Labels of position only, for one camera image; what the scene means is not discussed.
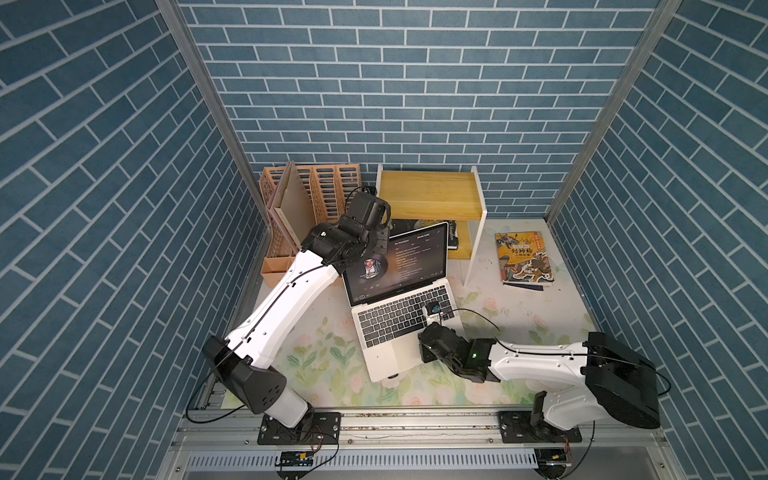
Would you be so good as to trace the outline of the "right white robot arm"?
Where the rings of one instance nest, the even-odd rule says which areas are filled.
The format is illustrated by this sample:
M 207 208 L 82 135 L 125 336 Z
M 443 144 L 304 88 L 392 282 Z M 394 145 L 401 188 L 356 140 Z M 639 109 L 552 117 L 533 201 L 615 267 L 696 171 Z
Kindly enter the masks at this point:
M 554 386 L 536 394 L 535 426 L 567 431 L 611 417 L 635 428 L 660 427 L 654 363 L 606 333 L 591 332 L 568 345 L 508 345 L 493 338 L 467 340 L 432 323 L 418 338 L 429 360 L 473 383 L 527 379 Z

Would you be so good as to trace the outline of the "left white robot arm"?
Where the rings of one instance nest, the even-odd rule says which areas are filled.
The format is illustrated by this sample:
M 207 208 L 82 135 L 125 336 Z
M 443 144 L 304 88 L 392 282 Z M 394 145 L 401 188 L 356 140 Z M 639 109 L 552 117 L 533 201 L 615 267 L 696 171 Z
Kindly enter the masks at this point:
M 206 341 L 203 354 L 212 375 L 251 412 L 288 428 L 311 421 L 310 404 L 272 364 L 290 331 L 329 285 L 349 266 L 386 252 L 390 218 L 385 200 L 355 193 L 336 223 L 310 230 L 286 274 L 240 326 L 224 339 Z

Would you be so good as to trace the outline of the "silver laptop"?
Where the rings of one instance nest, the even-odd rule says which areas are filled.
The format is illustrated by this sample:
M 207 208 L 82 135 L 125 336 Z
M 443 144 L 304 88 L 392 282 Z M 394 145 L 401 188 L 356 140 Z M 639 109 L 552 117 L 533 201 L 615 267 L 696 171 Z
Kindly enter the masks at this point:
M 438 303 L 439 321 L 464 333 L 447 279 L 448 239 L 446 222 L 391 236 L 385 255 L 360 260 L 342 274 L 371 381 L 424 364 L 418 334 L 430 323 L 425 304 Z

